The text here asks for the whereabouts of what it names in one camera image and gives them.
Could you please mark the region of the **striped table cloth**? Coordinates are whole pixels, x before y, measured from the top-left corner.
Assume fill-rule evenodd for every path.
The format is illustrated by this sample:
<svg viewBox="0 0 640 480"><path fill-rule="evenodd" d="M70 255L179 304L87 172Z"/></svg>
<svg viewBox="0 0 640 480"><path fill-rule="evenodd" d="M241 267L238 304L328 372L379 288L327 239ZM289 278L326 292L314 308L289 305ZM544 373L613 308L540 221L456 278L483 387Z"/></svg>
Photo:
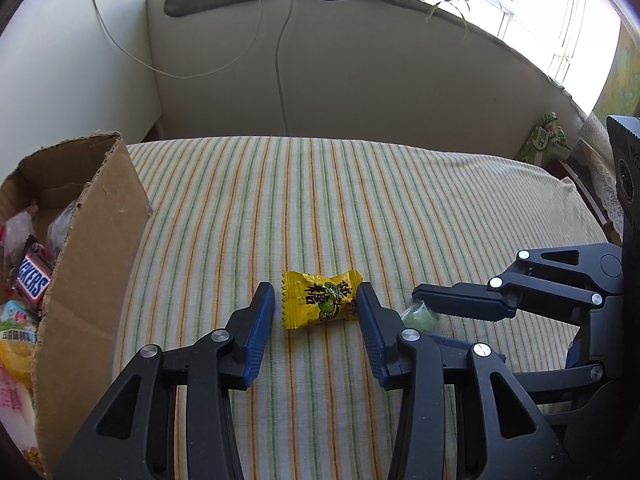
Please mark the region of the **striped table cloth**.
<svg viewBox="0 0 640 480"><path fill-rule="evenodd" d="M193 344L286 271L358 271L386 307L417 284L485 283L519 250L601 243L575 185L488 155L364 141L209 138L129 150L152 212L122 306L120 370L145 344ZM231 398L249 479L383 479L400 395L356 323L274 323Z"/></svg>

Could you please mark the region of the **pink bread package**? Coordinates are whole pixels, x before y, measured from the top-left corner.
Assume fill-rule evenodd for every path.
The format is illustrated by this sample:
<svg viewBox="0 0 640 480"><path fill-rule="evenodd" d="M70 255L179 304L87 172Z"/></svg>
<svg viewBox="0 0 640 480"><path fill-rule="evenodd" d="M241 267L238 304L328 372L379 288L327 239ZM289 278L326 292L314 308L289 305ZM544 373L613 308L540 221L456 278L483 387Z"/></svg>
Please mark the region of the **pink bread package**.
<svg viewBox="0 0 640 480"><path fill-rule="evenodd" d="M21 452L38 448L35 436L35 413L29 390L0 367L1 422Z"/></svg>

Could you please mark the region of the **brown cardboard box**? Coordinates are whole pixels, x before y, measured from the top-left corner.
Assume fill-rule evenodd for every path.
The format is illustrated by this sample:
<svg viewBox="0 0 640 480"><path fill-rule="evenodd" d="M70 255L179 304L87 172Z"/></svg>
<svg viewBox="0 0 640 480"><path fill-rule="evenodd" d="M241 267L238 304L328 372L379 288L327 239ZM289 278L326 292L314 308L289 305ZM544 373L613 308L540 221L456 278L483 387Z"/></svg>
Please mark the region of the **brown cardboard box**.
<svg viewBox="0 0 640 480"><path fill-rule="evenodd" d="M74 211L41 301L32 385L35 436L52 476L112 381L120 311L150 202L117 132L43 148L1 185L1 218L37 204L37 240L70 203Z"/></svg>

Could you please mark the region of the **yellow jelly cup snack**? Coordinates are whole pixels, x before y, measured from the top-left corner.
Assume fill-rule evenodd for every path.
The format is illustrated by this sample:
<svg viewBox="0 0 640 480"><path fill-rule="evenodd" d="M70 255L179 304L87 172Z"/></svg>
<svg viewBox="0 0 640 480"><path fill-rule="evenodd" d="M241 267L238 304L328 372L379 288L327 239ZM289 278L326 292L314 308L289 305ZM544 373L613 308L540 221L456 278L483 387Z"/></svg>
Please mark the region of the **yellow jelly cup snack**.
<svg viewBox="0 0 640 480"><path fill-rule="evenodd" d="M19 301L1 307L0 353L6 371L32 390L32 360L38 340L38 318Z"/></svg>

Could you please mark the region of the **Snickers bar in box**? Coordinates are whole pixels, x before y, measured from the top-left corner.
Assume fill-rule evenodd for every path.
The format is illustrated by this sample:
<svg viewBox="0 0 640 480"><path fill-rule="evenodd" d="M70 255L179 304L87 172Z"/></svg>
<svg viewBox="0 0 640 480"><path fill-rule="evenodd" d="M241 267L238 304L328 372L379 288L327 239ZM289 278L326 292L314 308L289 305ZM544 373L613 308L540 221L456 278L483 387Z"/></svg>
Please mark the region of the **Snickers bar in box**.
<svg viewBox="0 0 640 480"><path fill-rule="evenodd" d="M29 235L12 271L11 288L23 297L32 310L38 310L51 284L53 270L54 258L47 247Z"/></svg>

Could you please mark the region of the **green jelly candy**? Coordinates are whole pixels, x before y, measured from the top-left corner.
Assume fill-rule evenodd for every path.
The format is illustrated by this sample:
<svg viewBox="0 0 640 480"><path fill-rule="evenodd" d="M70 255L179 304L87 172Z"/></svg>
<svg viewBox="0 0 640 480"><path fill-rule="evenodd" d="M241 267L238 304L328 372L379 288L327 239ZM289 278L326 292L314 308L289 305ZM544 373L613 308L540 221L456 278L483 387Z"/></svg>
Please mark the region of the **green jelly candy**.
<svg viewBox="0 0 640 480"><path fill-rule="evenodd" d="M439 320L438 314L422 300L414 302L401 313L400 318L406 327L425 333L433 333Z"/></svg>

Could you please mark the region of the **red clear snack in box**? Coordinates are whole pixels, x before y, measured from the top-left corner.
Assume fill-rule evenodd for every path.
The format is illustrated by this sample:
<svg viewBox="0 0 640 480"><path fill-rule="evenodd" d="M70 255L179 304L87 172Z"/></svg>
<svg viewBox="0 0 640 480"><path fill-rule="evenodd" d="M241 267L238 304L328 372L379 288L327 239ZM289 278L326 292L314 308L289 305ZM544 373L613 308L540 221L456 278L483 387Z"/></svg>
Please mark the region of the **red clear snack in box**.
<svg viewBox="0 0 640 480"><path fill-rule="evenodd" d="M38 205L31 202L1 227L1 252L3 269L9 272L15 264L17 257L24 248L26 240L34 234L32 218L38 212Z"/></svg>

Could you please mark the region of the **green floral bag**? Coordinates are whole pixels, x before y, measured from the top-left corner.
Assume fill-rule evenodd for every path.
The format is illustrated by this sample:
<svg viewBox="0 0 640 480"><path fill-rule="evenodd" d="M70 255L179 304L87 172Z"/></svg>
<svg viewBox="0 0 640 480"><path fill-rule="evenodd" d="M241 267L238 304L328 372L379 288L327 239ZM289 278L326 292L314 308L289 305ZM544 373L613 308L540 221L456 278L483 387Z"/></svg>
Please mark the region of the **green floral bag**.
<svg viewBox="0 0 640 480"><path fill-rule="evenodd" d="M526 164L544 167L552 160L567 159L570 147L555 112L544 114L522 145L516 159Z"/></svg>

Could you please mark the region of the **white cabinet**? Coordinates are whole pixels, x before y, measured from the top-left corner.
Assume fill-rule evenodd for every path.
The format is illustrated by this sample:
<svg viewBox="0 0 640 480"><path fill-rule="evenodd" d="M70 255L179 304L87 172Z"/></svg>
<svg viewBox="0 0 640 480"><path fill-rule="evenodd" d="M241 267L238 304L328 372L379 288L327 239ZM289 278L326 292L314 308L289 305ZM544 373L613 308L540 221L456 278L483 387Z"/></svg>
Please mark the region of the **white cabinet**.
<svg viewBox="0 0 640 480"><path fill-rule="evenodd" d="M1 173L43 146L160 118L145 0L24 0L1 35Z"/></svg>

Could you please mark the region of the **yellow candy wrapper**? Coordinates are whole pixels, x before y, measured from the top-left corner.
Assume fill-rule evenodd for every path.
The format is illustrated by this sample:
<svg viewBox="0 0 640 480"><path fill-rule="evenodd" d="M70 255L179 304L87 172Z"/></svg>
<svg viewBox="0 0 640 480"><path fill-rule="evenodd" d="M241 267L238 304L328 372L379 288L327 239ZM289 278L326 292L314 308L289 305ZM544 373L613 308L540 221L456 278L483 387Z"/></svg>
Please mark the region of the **yellow candy wrapper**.
<svg viewBox="0 0 640 480"><path fill-rule="evenodd" d="M298 330L332 321L356 321L356 292L362 275L349 270L328 278L318 274L282 273L282 326Z"/></svg>

